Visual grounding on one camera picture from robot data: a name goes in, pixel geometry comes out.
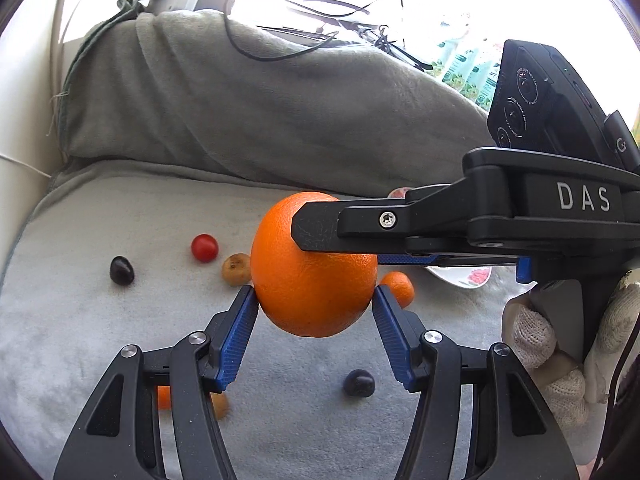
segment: orange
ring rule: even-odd
[[[306,202],[337,200],[325,193],[288,196],[264,216],[251,248],[251,276],[260,306],[286,332],[328,337],[352,325],[376,286],[374,254],[311,253],[291,238],[291,219]]]
[[[213,405],[213,413],[216,415],[216,420],[225,418],[229,412],[229,401],[226,395],[223,393],[215,394],[210,393],[211,403]],[[158,410],[170,410],[171,409],[171,387],[170,386],[158,386]]]
[[[409,277],[399,270],[386,273],[380,280],[380,285],[388,285],[402,308],[408,307],[415,298],[414,284]]]
[[[171,387],[158,386],[158,410],[171,409]]]

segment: hand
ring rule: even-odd
[[[627,276],[610,298],[591,351],[581,363],[558,349],[553,327],[532,310],[528,293],[505,306],[502,340],[539,388],[577,463],[585,464],[596,455],[611,378],[639,312],[640,283]],[[636,341],[620,379],[639,351]]]

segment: screw head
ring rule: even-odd
[[[207,339],[207,335],[204,332],[194,332],[189,334],[189,343],[192,345],[199,345],[200,343],[204,343]]]
[[[423,337],[426,342],[432,344],[442,341],[442,334],[437,330],[427,330],[427,332],[424,333]]]
[[[394,225],[396,225],[396,215],[391,211],[385,211],[380,215],[380,226],[383,229],[391,229]]]
[[[505,355],[509,355],[511,353],[511,349],[504,343],[496,343],[494,345],[494,352],[499,356],[504,357]]]
[[[122,357],[133,357],[138,353],[138,348],[135,345],[127,345],[120,350]]]

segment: gray cushion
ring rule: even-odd
[[[291,193],[126,161],[99,162],[58,184],[18,241],[0,294],[0,419],[45,480],[119,349],[172,346],[226,310],[238,289],[222,281],[222,261],[249,253],[262,215]],[[207,265],[189,248],[201,232],[220,243]],[[118,254],[136,272],[129,288],[109,278]],[[416,288],[409,309],[428,328],[479,348],[500,339],[502,308],[524,290],[513,269],[495,269],[478,290],[454,288],[421,267],[405,271]],[[375,376],[372,397],[341,393],[354,368]],[[260,313],[228,398],[221,429],[239,480],[386,480],[418,395],[394,380],[368,310],[323,339],[289,335]],[[454,478],[464,476],[468,446],[468,391],[464,398]],[[167,473],[177,479],[168,415],[161,420]]]

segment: red cherry tomato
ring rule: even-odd
[[[209,263],[218,256],[218,242],[211,235],[198,235],[191,242],[191,253],[196,260],[200,260],[204,264]]]

